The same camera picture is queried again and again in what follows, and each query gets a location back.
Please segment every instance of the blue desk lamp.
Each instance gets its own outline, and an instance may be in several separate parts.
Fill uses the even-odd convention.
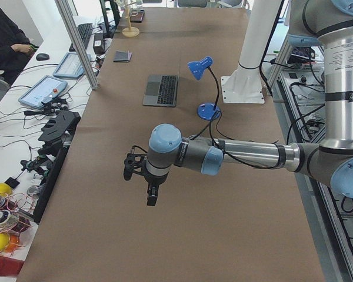
[[[212,64],[213,64],[213,59],[209,56],[203,58],[200,61],[193,61],[193,62],[189,62],[187,64],[189,70],[191,71],[193,76],[196,78],[196,80],[200,80],[204,74],[204,71],[206,69],[208,69],[216,81],[217,98],[216,98],[215,103],[211,103],[211,102],[203,103],[198,107],[198,110],[197,110],[198,116],[202,119],[205,119],[205,120],[215,120],[216,118],[218,118],[221,115],[221,110],[217,106],[218,96],[219,96],[219,84],[218,84],[216,76],[213,74],[213,71],[211,69]]]

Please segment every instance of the white cylinder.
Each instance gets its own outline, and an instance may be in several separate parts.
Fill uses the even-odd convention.
[[[260,65],[273,23],[282,0],[255,0],[249,19],[239,62],[246,68]],[[259,69],[238,68],[231,76],[223,76],[224,103],[264,103]]]

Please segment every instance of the tablet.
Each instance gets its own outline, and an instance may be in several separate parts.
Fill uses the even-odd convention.
[[[23,105],[40,108],[43,106],[42,102],[48,103],[59,96],[67,85],[68,83],[65,80],[46,75],[18,98],[18,101]]]
[[[59,65],[52,74],[56,78],[78,79],[84,73],[84,69],[80,63],[80,59],[76,52],[68,52],[65,54]]]

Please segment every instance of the computer mouse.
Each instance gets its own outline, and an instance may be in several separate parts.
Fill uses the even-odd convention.
[[[37,61],[45,61],[45,60],[48,60],[49,59],[49,55],[46,54],[46,53],[39,53],[37,54],[37,56],[35,57],[35,59]]]

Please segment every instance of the hand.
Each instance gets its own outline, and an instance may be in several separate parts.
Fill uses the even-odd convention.
[[[28,55],[30,57],[34,54],[34,50],[28,44],[13,44],[11,46],[11,48],[15,52],[21,52],[21,53],[24,53],[24,54],[26,54],[26,55]]]

